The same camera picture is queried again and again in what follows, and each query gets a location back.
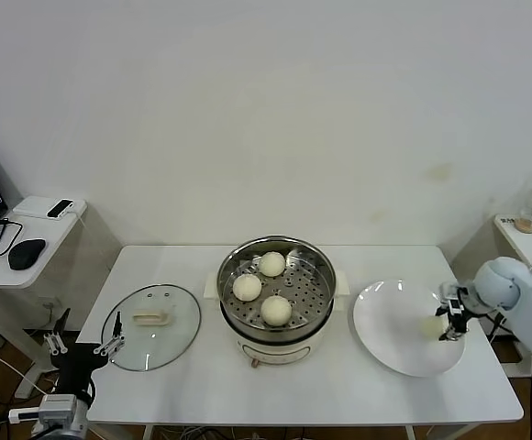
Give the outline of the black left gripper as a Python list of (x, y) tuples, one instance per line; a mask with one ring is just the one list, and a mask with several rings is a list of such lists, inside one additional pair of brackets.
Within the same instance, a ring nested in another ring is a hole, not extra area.
[(122, 331), (121, 312), (116, 313), (111, 338), (101, 344), (76, 343), (67, 348), (62, 334), (71, 309), (67, 308), (56, 320), (51, 331), (43, 336), (51, 354), (52, 366), (59, 371), (55, 394), (71, 394), (76, 398), (93, 398), (95, 396), (92, 374), (103, 368), (108, 356), (114, 355), (125, 344)]

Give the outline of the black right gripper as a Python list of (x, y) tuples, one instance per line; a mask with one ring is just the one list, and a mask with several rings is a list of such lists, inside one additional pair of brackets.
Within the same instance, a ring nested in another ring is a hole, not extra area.
[(444, 282), (439, 286), (438, 300), (435, 316), (447, 320), (447, 328), (438, 340), (457, 341), (467, 333), (467, 323), (475, 316), (468, 290), (458, 284)]

